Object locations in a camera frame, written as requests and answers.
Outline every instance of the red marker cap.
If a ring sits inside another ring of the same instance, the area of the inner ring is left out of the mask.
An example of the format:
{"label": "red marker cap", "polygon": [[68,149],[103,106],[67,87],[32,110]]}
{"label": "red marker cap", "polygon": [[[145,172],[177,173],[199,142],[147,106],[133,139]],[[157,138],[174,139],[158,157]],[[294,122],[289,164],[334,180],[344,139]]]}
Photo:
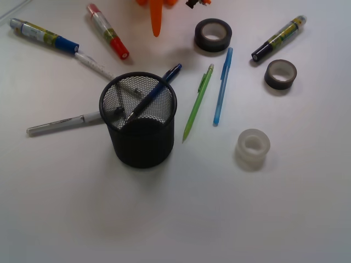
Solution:
{"label": "red marker cap", "polygon": [[93,16],[95,13],[101,12],[99,8],[95,4],[88,4],[87,5],[88,11],[91,13]]}
{"label": "red marker cap", "polygon": [[128,49],[123,45],[119,37],[116,37],[110,42],[111,48],[120,56],[120,59],[126,59],[129,57]]}

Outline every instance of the orange object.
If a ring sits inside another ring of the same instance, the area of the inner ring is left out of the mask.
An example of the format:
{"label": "orange object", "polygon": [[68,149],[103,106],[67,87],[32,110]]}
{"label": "orange object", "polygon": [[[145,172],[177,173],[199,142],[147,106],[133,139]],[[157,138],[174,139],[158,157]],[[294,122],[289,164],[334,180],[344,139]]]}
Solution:
{"label": "orange object", "polygon": [[150,0],[152,31],[155,37],[161,32],[163,0]]}
{"label": "orange object", "polygon": [[[163,2],[167,3],[168,5],[175,5],[177,1],[178,0],[150,0],[151,24],[155,37],[158,37],[161,32]],[[137,0],[137,3],[140,5],[145,5],[147,2],[148,0]]]}

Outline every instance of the red marker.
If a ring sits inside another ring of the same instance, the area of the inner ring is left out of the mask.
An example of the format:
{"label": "red marker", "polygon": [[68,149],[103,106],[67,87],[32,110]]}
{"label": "red marker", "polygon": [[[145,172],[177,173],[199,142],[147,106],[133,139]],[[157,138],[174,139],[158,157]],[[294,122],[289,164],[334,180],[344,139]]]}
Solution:
{"label": "red marker", "polygon": [[95,24],[101,35],[106,39],[111,48],[115,50],[121,59],[126,59],[129,56],[129,51],[123,45],[115,30],[106,20],[99,8],[97,8],[95,4],[89,4],[87,9],[92,15],[92,22]]}

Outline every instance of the pen holder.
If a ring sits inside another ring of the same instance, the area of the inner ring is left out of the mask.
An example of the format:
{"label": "pen holder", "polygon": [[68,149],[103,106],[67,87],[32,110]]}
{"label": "pen holder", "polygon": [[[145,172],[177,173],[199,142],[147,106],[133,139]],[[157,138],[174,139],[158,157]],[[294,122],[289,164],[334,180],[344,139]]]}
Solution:
{"label": "pen holder", "polygon": [[[151,103],[132,121],[126,119],[159,83],[164,87]],[[126,90],[138,90],[137,97]],[[177,97],[161,77],[132,72],[111,81],[100,97],[99,109],[107,124],[118,158],[136,168],[150,168],[162,163],[174,144],[174,115]]]}

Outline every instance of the tape roll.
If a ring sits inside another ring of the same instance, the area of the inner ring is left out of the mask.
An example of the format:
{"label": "tape roll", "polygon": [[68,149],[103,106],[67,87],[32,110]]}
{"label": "tape roll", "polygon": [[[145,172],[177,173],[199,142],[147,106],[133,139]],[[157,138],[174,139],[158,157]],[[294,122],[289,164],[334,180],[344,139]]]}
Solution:
{"label": "tape roll", "polygon": [[[286,76],[287,80],[280,80],[274,75]],[[297,76],[297,70],[293,63],[279,59],[272,61],[264,75],[264,80],[273,89],[284,90],[291,87]]]}
{"label": "tape roll", "polygon": [[257,129],[243,131],[236,145],[236,150],[242,159],[250,162],[265,159],[270,150],[270,140],[268,136]]}
{"label": "tape roll", "polygon": [[[209,18],[197,24],[195,43],[204,51],[221,52],[229,46],[231,35],[232,30],[226,22]],[[208,36],[216,36],[217,39],[211,39]]]}

